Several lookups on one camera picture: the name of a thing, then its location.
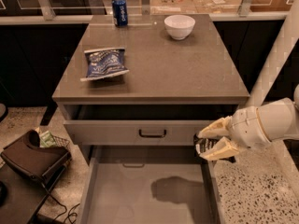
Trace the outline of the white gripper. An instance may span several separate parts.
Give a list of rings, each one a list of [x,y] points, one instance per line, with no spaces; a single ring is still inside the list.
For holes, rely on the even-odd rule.
[[[229,135],[232,141],[223,137]],[[239,153],[237,144],[242,147],[261,147],[270,144],[259,119],[258,108],[255,106],[238,109],[232,116],[213,121],[202,129],[197,137],[208,139],[222,137],[212,149],[199,155],[208,161],[233,157]]]

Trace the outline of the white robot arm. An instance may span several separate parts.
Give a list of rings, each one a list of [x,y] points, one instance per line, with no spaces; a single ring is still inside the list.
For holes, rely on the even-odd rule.
[[[263,101],[299,39],[299,0],[283,22],[250,98],[232,116],[217,119],[194,138],[197,155],[207,161],[227,159],[247,147],[261,147],[277,140],[299,139],[299,99],[283,98],[272,103]]]

